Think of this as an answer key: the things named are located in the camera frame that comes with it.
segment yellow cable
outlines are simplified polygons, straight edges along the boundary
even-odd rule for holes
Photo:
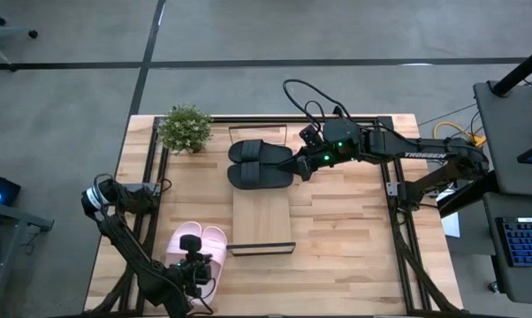
[[[479,147],[481,148],[484,143],[486,143],[486,136],[478,136],[476,134],[472,134],[472,133],[468,133],[466,132],[464,129],[462,129],[459,125],[456,125],[454,123],[451,123],[451,122],[440,122],[438,124],[435,125],[435,128],[433,128],[433,139],[436,139],[437,138],[437,130],[440,126],[442,125],[448,125],[452,128],[455,128],[456,130],[458,130],[460,133],[464,133],[465,135],[467,135],[467,138],[476,146],[476,147]],[[482,127],[478,128],[475,133],[478,133],[482,130]]]
[[[471,138],[472,136],[470,135],[470,133],[468,132],[465,132],[464,129],[460,128],[459,125],[456,125],[454,123],[451,123],[451,122],[440,122],[438,124],[435,125],[435,128],[433,129],[433,139],[436,139],[437,138],[437,129],[442,126],[442,125],[448,125],[452,128],[455,128],[456,130],[458,130],[460,133],[464,133],[468,136],[468,138]]]

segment slipper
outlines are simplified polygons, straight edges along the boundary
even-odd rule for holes
[[[166,249],[166,267],[171,264],[178,264],[186,258],[187,251],[179,248],[179,240],[182,236],[191,234],[196,237],[201,236],[201,225],[197,222],[186,222],[181,224],[171,235],[170,243]]]
[[[288,147],[272,145],[263,140],[242,140],[229,148],[229,159],[234,163],[257,161],[263,164],[277,164],[293,155]]]
[[[293,183],[292,173],[258,162],[234,164],[227,169],[227,177],[242,190],[282,188]]]
[[[211,265],[211,277],[215,279],[215,282],[211,279],[205,285],[197,285],[201,287],[201,297],[205,303],[210,304],[217,292],[219,278],[221,278],[221,272],[223,271],[224,259],[227,257],[227,237],[221,229],[215,226],[208,226],[203,230],[200,253],[213,255],[209,265]],[[199,307],[203,306],[198,299],[193,299],[192,304]]]

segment chair wheel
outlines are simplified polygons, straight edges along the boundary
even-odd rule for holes
[[[488,290],[493,293],[499,293],[498,282],[493,282],[488,285]]]

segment robotic arm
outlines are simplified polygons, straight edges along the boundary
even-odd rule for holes
[[[299,79],[289,79],[312,87]],[[277,168],[301,176],[308,181],[321,167],[349,161],[366,161],[372,164],[389,163],[395,158],[433,159],[446,164],[417,181],[390,185],[392,195],[398,197],[399,208],[415,211],[426,193],[442,192],[457,179],[477,180],[488,174],[488,158],[480,148],[462,138],[410,139],[383,125],[363,126],[352,121],[346,108],[337,104],[340,118],[327,119],[323,129],[316,119],[303,109],[287,92],[290,101],[310,119],[311,125],[300,132],[306,146],[297,154],[281,162]]]
[[[109,238],[137,275],[139,289],[152,305],[164,305],[168,315],[184,318],[191,309],[186,295],[200,299],[201,289],[197,284],[206,284],[211,279],[211,255],[197,253],[201,239],[185,235],[180,239],[180,248],[187,251],[179,264],[166,268],[160,261],[152,260],[144,252],[140,242],[128,228],[124,213],[149,213],[156,209],[155,192],[143,186],[131,192],[113,178],[105,179],[81,194],[85,214],[94,220],[103,236]],[[114,206],[110,214],[108,206]]]

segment desk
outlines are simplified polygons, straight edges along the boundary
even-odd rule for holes
[[[516,86],[506,98],[495,96],[488,83],[474,90],[500,192],[532,195],[532,164],[517,162],[532,148],[532,87]]]
[[[414,115],[391,117],[400,133],[407,137],[419,136]],[[265,117],[252,116],[255,118],[267,122]],[[131,117],[118,166],[119,182],[142,181],[153,121],[152,116]],[[164,261],[171,234],[186,221],[218,226],[231,239],[232,186],[226,177],[226,168],[231,164],[226,154],[231,145],[230,125],[240,123],[212,124],[214,136],[203,153],[168,157],[166,177],[173,187],[163,194],[153,258]],[[303,144],[298,132],[305,124],[287,125],[287,146],[297,151]],[[284,129],[276,128],[255,137],[283,142]],[[159,151],[152,169],[153,180],[158,171]],[[408,180],[428,173],[427,164],[422,160],[406,159],[402,165]],[[288,191],[292,239],[297,243],[295,251],[288,255],[229,255],[211,304],[216,314],[404,314],[380,166],[344,163],[333,169],[320,169],[309,182],[301,182],[296,177]],[[127,217],[131,224],[133,217]],[[441,292],[461,307],[438,212],[422,208],[414,214],[414,223],[424,268]],[[124,268],[125,261],[117,250],[108,239],[102,238],[86,309],[103,300]],[[417,304],[420,300],[414,275],[410,276],[410,282]],[[165,314],[165,311],[163,307],[146,303],[144,314]]]

